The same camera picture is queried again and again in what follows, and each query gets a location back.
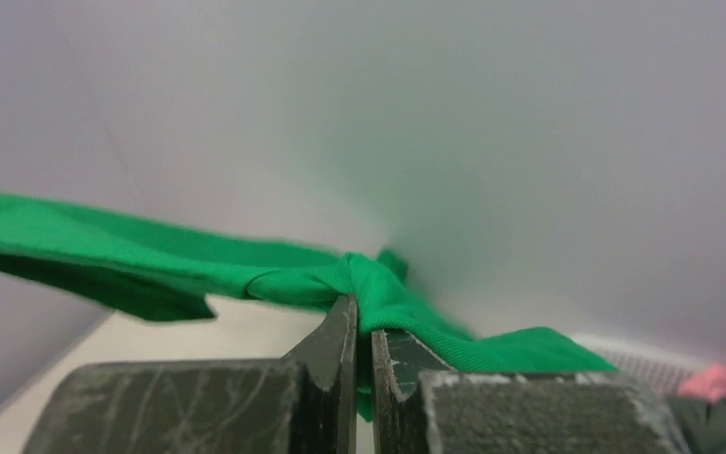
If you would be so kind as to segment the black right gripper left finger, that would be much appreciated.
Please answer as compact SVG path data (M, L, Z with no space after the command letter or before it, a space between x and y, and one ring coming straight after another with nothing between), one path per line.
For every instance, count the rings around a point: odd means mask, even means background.
M56 387L26 453L352 453L358 307L333 304L280 358L86 364Z

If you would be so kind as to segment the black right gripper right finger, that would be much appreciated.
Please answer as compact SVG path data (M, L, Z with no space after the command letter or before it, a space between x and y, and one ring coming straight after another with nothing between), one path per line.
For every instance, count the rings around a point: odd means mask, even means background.
M616 372L464 373L401 331L372 334L378 453L686 453L652 389Z

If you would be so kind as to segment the green t shirt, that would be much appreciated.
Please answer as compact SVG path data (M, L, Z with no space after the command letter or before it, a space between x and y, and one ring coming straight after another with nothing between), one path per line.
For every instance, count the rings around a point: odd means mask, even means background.
M150 322L211 320L210 295L324 312L352 296L362 334L406 332L462 372L611 368L548 327L475 337L412 289L406 263L388 250L335 253L0 193L0 272Z

